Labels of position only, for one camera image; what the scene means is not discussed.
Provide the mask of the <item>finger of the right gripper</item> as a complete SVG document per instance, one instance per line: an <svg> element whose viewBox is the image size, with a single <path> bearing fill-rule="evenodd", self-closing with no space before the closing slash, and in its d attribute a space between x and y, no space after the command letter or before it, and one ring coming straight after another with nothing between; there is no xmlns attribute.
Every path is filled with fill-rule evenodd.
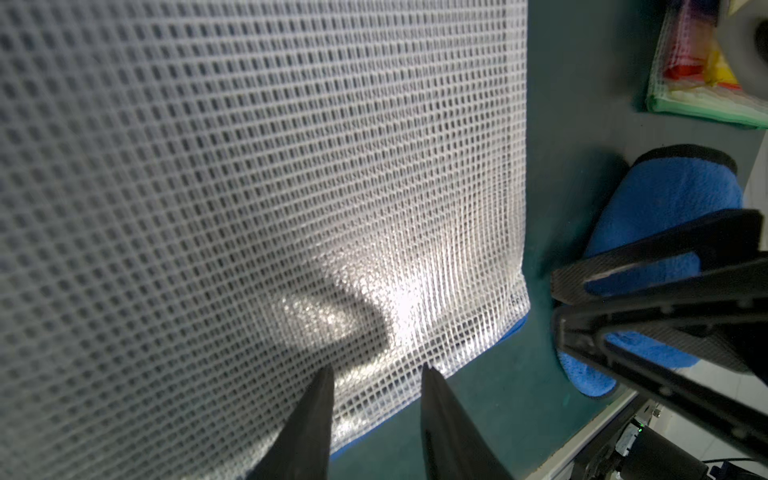
<svg viewBox="0 0 768 480"><path fill-rule="evenodd" d="M600 254L555 271L554 291L575 295L553 315L557 348L671 408L753 458L767 460L767 417L709 387L607 341L607 335L648 327L705 327L767 322L764 258L710 270L683 281L623 296L597 298L584 286L640 265Z"/></svg>
<svg viewBox="0 0 768 480"><path fill-rule="evenodd" d="M552 297L574 305L594 300L586 285L619 272L689 253L703 271L756 260L764 217L754 209L725 209L552 272Z"/></svg>

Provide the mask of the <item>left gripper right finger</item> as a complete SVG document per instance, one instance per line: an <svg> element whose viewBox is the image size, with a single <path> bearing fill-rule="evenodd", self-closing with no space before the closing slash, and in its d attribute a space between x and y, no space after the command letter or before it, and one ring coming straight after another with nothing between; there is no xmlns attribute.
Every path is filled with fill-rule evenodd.
<svg viewBox="0 0 768 480"><path fill-rule="evenodd" d="M429 479L509 479L444 376L425 364L420 431Z"/></svg>

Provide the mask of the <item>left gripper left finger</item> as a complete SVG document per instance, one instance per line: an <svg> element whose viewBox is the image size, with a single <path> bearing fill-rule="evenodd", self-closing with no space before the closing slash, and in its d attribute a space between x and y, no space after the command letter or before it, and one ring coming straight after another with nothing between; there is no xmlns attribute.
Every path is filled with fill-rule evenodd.
<svg viewBox="0 0 768 480"><path fill-rule="evenodd" d="M334 371L313 377L274 443L247 479L326 479L330 461Z"/></svg>

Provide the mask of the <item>blue microfibre cloth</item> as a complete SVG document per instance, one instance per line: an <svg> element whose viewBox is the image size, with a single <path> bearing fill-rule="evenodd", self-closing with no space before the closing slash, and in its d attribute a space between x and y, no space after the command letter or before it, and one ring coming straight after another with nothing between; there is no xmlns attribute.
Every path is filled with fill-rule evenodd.
<svg viewBox="0 0 768 480"><path fill-rule="evenodd" d="M615 249L724 209L741 209L743 190L735 161L722 151L682 144L641 155L603 209L583 257ZM599 296L623 295L671 283L701 272L699 258L689 253L592 281L587 290ZM607 340L670 369L696 365L699 359L635 332ZM587 364L558 352L571 383L582 394L600 398L617 381Z"/></svg>

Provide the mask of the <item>green mesh document bag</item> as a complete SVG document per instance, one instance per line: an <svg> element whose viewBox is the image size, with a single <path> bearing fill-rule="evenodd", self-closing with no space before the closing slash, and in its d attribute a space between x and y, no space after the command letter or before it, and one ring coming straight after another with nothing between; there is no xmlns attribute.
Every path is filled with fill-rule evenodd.
<svg viewBox="0 0 768 480"><path fill-rule="evenodd" d="M651 66L646 94L647 108L656 113L692 116L765 130L767 102L747 94L742 87L740 90L731 90L710 86L704 78L702 81L674 81L663 77L663 41L671 23L671 2L666 10ZM715 39L715 31L712 48L717 45L721 50Z"/></svg>

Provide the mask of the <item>yellow mesh document bag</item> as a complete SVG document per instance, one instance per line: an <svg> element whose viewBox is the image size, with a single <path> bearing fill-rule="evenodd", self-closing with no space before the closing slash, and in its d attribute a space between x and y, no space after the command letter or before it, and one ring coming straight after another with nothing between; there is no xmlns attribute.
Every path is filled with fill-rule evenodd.
<svg viewBox="0 0 768 480"><path fill-rule="evenodd" d="M710 50L707 56L703 78L705 83L710 86L720 86L731 90L741 89L741 85L717 45Z"/></svg>

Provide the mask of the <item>pink mesh document bag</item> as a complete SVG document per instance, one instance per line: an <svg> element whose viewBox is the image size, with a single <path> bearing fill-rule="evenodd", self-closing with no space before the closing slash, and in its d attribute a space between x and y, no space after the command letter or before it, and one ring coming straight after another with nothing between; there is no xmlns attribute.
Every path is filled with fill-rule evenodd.
<svg viewBox="0 0 768 480"><path fill-rule="evenodd" d="M671 23L663 41L666 80L703 80L719 10L719 1L671 2Z"/></svg>

